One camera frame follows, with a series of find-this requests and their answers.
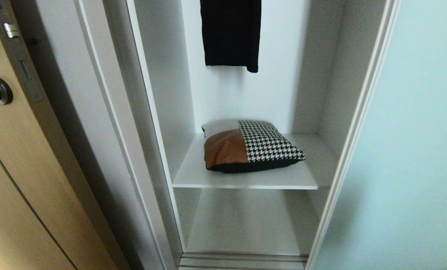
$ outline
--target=wardrobe compartment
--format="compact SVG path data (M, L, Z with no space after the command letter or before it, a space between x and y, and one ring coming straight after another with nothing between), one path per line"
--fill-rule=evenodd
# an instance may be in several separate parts
M263 0L259 70L206 66L199 0L134 2L146 94L184 253L308 255L354 121L384 1ZM201 126L273 123L306 160L208 171Z

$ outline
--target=light blue wall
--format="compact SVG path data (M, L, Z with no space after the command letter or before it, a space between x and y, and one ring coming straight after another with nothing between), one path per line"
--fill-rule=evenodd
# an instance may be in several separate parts
M447 0L402 1L315 269L447 269Z

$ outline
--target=black fabric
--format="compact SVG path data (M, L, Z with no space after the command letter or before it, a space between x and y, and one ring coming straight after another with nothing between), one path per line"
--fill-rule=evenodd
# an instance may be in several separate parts
M283 159L274 161L263 161L253 163L229 163L229 164L216 164L212 168L207 169L209 171L221 171L222 173L251 173L254 171L266 171L271 169L285 168L292 164L301 161L300 159Z
M200 0L207 66L246 66L258 72L261 0Z

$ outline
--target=cushion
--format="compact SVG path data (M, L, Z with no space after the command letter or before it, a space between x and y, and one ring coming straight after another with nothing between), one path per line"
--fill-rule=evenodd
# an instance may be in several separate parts
M283 168L304 153L266 121L220 120L202 126L207 170L248 173Z

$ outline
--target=houndstooth pattern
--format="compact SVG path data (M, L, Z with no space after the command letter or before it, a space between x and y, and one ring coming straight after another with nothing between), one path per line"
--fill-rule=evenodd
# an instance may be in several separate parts
M265 121L238 121L244 136L248 162L304 160L304 153L285 139L280 132Z

